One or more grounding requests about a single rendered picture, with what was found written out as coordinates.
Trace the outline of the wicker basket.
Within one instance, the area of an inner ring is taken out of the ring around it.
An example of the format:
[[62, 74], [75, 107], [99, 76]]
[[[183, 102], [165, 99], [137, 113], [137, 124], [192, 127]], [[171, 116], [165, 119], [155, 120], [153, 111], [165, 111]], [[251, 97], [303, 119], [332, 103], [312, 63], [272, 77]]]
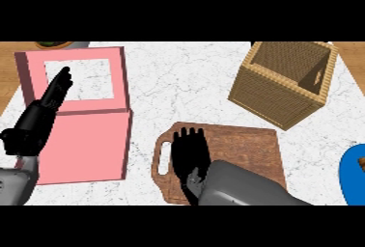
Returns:
[[323, 41], [255, 41], [227, 99], [288, 130], [325, 105], [337, 56]]

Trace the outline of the wooden cutting board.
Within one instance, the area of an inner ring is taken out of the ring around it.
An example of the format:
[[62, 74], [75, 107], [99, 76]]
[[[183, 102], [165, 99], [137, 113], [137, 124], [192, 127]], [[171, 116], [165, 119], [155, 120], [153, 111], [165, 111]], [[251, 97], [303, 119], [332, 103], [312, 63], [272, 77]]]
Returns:
[[150, 164], [150, 177], [168, 204], [187, 204], [173, 166], [168, 166], [165, 175], [158, 174], [161, 146], [165, 142], [173, 142], [173, 134], [183, 127], [204, 130], [213, 160], [224, 160], [286, 187], [276, 131], [273, 129], [177, 122], [156, 139]]

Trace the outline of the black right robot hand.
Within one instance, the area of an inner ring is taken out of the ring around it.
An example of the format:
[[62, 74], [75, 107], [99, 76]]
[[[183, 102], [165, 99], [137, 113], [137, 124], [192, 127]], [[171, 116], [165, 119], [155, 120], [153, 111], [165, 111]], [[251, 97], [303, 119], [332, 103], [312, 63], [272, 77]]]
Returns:
[[192, 206], [198, 205], [202, 181], [211, 164], [208, 145], [201, 128], [181, 128], [174, 132], [171, 161], [181, 192]]

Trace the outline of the pink open box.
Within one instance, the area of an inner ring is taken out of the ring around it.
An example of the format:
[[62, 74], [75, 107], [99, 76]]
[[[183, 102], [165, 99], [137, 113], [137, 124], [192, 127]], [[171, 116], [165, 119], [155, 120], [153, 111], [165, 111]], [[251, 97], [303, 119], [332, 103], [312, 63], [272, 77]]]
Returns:
[[124, 48], [93, 47], [20, 51], [14, 54], [23, 102], [44, 94], [53, 77], [46, 64], [74, 60], [78, 65], [99, 59], [84, 73], [74, 69], [72, 87], [40, 152], [37, 183], [57, 184], [122, 179], [128, 153], [131, 108]]

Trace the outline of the brown bowl with greens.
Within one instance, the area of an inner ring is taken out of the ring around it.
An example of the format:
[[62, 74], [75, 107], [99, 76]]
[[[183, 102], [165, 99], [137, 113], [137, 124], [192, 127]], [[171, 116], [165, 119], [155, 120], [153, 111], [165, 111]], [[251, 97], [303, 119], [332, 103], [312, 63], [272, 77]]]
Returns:
[[72, 45], [72, 41], [37, 41], [35, 45], [40, 49], [62, 49]]

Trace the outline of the blue round dish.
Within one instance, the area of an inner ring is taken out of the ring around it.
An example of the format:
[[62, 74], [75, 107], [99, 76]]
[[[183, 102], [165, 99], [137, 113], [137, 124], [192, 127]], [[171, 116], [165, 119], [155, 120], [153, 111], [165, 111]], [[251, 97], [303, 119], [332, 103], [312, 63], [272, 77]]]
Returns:
[[340, 185], [350, 206], [365, 206], [365, 144], [350, 147], [340, 162]]

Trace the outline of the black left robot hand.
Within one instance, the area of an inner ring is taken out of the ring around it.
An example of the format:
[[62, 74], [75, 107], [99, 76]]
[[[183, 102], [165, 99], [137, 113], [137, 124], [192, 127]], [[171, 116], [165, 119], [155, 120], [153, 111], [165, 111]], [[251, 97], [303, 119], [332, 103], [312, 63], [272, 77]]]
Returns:
[[63, 67], [60, 72], [54, 76], [47, 90], [41, 96], [40, 104], [51, 109], [54, 112], [59, 111], [65, 95], [69, 87], [72, 86], [69, 67]]

